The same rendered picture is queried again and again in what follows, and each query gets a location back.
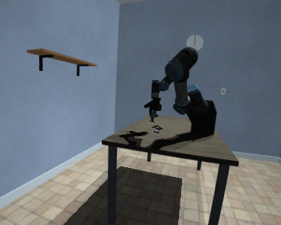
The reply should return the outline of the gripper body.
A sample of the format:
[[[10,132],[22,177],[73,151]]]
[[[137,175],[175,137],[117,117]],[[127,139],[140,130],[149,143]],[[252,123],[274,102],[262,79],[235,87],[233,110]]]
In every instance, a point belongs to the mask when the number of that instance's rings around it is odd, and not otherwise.
[[[152,97],[152,99],[153,99],[154,103],[150,104],[151,109],[154,110],[154,111],[161,111],[161,106],[162,106],[160,104],[161,98],[153,98]]]

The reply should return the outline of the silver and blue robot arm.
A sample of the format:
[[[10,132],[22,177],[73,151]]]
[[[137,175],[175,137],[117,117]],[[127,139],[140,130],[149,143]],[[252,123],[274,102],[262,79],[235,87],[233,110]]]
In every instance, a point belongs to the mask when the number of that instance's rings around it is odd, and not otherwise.
[[[204,112],[208,104],[202,97],[199,87],[197,85],[187,86],[189,70],[195,65],[197,59],[198,53],[195,48],[185,47],[182,49],[166,65],[166,77],[162,81],[152,80],[151,97],[159,98],[160,91],[167,91],[169,85],[174,82],[176,93],[175,104],[173,105],[174,110],[181,115],[185,115],[189,109],[193,113]]]

